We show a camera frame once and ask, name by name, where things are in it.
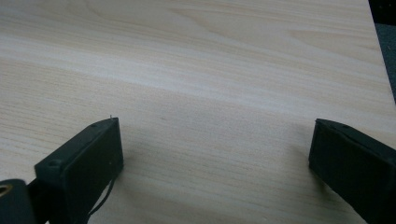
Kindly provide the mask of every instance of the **wooden table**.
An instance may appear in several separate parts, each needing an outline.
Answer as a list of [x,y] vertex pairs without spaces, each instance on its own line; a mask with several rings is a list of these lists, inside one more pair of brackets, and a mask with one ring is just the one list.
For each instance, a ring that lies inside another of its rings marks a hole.
[[364,223],[307,157],[316,118],[396,147],[366,0],[0,5],[0,179],[112,115],[125,169],[90,223]]

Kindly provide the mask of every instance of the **wood grain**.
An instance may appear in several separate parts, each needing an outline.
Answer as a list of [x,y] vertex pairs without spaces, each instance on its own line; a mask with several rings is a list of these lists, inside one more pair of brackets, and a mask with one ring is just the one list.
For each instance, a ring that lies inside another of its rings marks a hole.
[[120,118],[91,223],[364,223],[309,171],[316,118],[396,147],[367,1],[2,1],[0,179]]

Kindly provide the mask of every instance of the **light wood surface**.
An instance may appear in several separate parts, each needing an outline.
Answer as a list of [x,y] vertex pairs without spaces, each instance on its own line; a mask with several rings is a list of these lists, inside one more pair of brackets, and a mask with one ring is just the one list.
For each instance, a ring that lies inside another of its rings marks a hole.
[[315,119],[396,147],[395,108],[366,0],[0,2],[0,179],[120,118],[90,223],[364,223],[307,167]]

